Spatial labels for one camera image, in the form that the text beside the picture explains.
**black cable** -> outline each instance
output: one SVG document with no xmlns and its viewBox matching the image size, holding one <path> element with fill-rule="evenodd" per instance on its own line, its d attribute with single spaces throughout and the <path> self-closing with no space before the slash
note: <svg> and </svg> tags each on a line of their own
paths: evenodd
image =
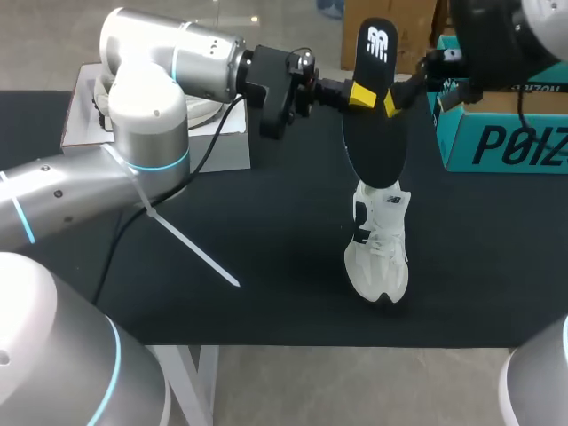
<svg viewBox="0 0 568 426">
<path fill-rule="evenodd" d="M 520 120 L 523 129 L 525 129 L 529 134 L 531 134 L 532 142 L 534 144 L 540 144 L 540 139 L 537 138 L 536 134 L 533 136 L 532 132 L 533 128 L 529 126 L 528 122 L 526 121 L 525 114 L 523 113 L 524 94 L 525 94 L 525 85 L 521 84 L 518 86 L 518 98 L 517 98 L 518 119 Z M 546 144 L 543 149 L 548 149 L 549 151 L 552 151 L 555 148 L 556 148 L 555 146 Z M 568 151 L 566 151 L 565 149 L 561 149 L 560 151 L 558 151 L 557 154 L 568 157 Z"/>
<path fill-rule="evenodd" d="M 223 126 L 225 125 L 225 122 L 229 114 L 231 113 L 231 110 L 243 99 L 244 96 L 239 96 L 238 98 L 235 98 L 235 100 L 231 103 L 231 105 L 229 105 L 229 107 L 226 109 L 225 113 L 223 114 L 223 117 L 221 118 L 221 122 L 217 126 L 217 130 L 215 130 L 215 134 L 213 135 L 213 138 L 209 143 L 209 147 L 207 148 L 205 155 L 203 155 L 203 158 L 201 159 L 200 163 L 197 165 L 195 170 L 192 173 L 190 173 L 179 185 L 177 185 L 173 189 L 170 189 L 168 192 L 166 192 L 165 194 L 161 195 L 160 197 L 152 201 L 150 205 L 153 208 L 159 206 L 164 201 L 168 200 L 170 197 L 174 196 L 175 194 L 177 194 L 178 192 L 180 192 L 182 189 L 184 189 L 186 186 L 188 186 L 193 182 L 193 180 L 195 179 L 197 174 L 201 171 L 201 169 L 205 165 L 205 162 L 208 160 L 209 156 L 211 155 L 211 152 L 213 151 L 213 148 L 217 143 L 219 135 L 221 134 L 221 130 L 223 129 Z M 105 286 L 105 281 L 107 280 L 108 271 L 110 270 L 110 265 L 113 262 L 114 253 L 116 251 L 116 248 L 118 247 L 118 244 L 121 241 L 121 238 L 129 229 L 129 227 L 136 221 L 136 219 L 142 217 L 144 213 L 146 213 L 146 208 L 138 210 L 130 217 L 130 219 L 126 221 L 126 223 L 121 227 L 118 233 L 115 232 L 115 236 L 113 238 L 113 241 L 111 242 L 110 249 L 106 254 L 105 263 L 103 265 L 103 271 L 100 275 L 99 284 L 97 285 L 97 290 L 95 291 L 95 296 L 92 298 L 92 303 L 95 306 L 97 306 L 97 304 L 99 303 L 100 295 L 103 291 L 103 287 Z"/>
<path fill-rule="evenodd" d="M 292 56 L 297 51 L 308 51 L 309 53 L 313 53 L 312 49 L 310 49 L 309 47 L 298 47 L 297 49 L 290 51 L 288 55 L 286 55 L 286 58 L 284 59 L 284 63 L 286 64 L 286 66 L 288 66 L 288 59 L 290 59 L 290 56 Z"/>
</svg>

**new balance logo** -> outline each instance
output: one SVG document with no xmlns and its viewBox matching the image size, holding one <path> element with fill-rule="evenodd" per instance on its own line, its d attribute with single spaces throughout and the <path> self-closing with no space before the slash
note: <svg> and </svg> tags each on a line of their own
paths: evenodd
<svg viewBox="0 0 568 426">
<path fill-rule="evenodd" d="M 387 202 L 391 202 L 393 204 L 399 204 L 401 200 L 402 199 L 400 197 L 394 197 L 394 196 L 387 197 L 386 199 Z"/>
<path fill-rule="evenodd" d="M 389 37 L 384 31 L 375 27 L 370 27 L 367 35 L 367 51 L 376 58 L 387 62 L 387 49 L 389 48 Z"/>
</svg>

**white box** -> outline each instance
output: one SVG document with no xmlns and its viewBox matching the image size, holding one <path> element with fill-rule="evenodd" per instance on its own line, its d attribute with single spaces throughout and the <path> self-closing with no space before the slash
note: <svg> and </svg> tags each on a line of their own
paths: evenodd
<svg viewBox="0 0 568 426">
<path fill-rule="evenodd" d="M 84 64 L 73 90 L 67 119 L 61 136 L 61 149 L 65 154 L 76 154 L 100 144 L 114 142 L 112 132 L 99 125 L 99 112 L 92 103 L 95 79 L 102 70 L 101 64 Z M 207 150 L 221 114 L 214 122 L 190 129 L 189 157 L 192 170 Z M 245 101 L 241 101 L 229 114 L 211 156 L 201 171 L 250 169 L 249 122 Z"/>
</svg>

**robotic arm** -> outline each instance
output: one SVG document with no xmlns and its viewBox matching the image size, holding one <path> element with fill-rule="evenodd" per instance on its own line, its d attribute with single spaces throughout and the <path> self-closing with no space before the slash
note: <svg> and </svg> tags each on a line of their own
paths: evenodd
<svg viewBox="0 0 568 426">
<path fill-rule="evenodd" d="M 439 91 L 447 78 L 461 81 L 440 100 L 442 111 L 568 60 L 566 0 L 450 0 L 450 13 L 461 49 L 430 52 L 410 80 L 395 83 L 385 99 L 388 116 L 424 90 Z"/>
<path fill-rule="evenodd" d="M 309 116 L 316 100 L 343 109 L 360 105 L 364 93 L 351 80 L 319 79 L 309 51 L 250 51 L 241 37 L 123 8 L 106 18 L 100 58 L 111 77 L 104 81 L 115 76 L 107 83 L 114 148 L 150 199 L 189 172 L 184 93 L 224 103 L 245 95 L 262 110 L 260 133 L 269 138 L 281 138 L 295 112 Z M 0 251 L 139 200 L 131 176 L 105 149 L 7 170 L 0 173 Z"/>
</svg>

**teal shoe box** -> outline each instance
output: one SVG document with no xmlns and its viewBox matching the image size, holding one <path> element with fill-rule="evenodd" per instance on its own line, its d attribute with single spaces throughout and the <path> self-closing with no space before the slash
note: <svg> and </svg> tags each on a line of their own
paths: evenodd
<svg viewBox="0 0 568 426">
<path fill-rule="evenodd" d="M 442 35 L 439 49 L 458 49 L 455 36 Z M 517 114 L 518 87 L 486 92 L 480 102 L 442 113 L 438 98 L 455 88 L 447 80 L 439 93 L 428 93 L 439 150 L 449 171 L 568 173 L 568 64 L 557 64 L 525 86 L 523 111 Z"/>
</svg>

